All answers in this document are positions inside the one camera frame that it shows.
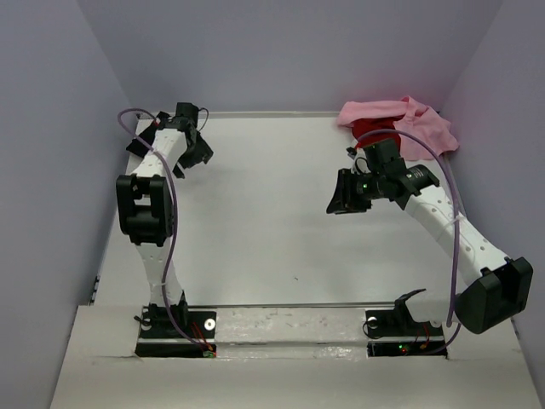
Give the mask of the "black t-shirt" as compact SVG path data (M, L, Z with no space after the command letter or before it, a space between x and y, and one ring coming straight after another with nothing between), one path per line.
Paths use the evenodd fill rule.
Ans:
M151 146L155 139L156 131L162 122L170 118L166 112L159 112L157 117L138 135L143 141ZM144 158L149 149L141 143L137 138L133 138L130 144L126 147L126 151L135 155L138 158Z

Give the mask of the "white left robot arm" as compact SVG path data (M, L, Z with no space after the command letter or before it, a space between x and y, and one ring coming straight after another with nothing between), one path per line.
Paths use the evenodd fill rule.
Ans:
M213 156L198 127L200 111L191 102L179 102L174 114L159 112L141 133L131 131L126 149L141 161L116 180L120 229L137 249L150 288L150 301L138 321L147 334L160 337L181 336L190 322L173 262L178 234L175 180Z

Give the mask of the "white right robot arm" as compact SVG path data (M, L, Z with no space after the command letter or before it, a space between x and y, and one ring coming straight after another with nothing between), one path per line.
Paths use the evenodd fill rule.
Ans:
M395 300L392 323L398 332L411 334L422 323L457 323L481 334L525 310L531 264L486 239L426 165L407 165L391 138L350 147L347 155L353 165L338 170L327 213L365 213L373 201L385 199L420 223L452 261L448 295L426 300L425 290L416 289Z

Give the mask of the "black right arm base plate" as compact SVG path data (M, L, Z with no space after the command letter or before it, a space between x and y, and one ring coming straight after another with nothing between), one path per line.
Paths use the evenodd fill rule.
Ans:
M445 334L430 323L398 320L393 309L365 311L362 331L371 358L447 356Z

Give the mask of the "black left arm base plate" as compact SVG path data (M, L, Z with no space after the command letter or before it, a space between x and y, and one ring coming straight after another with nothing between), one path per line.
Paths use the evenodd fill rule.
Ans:
M139 324L135 354L141 358L201 359L216 357L215 330L217 313L213 310L190 309L183 337L169 318L152 323L150 312L144 308L134 316Z

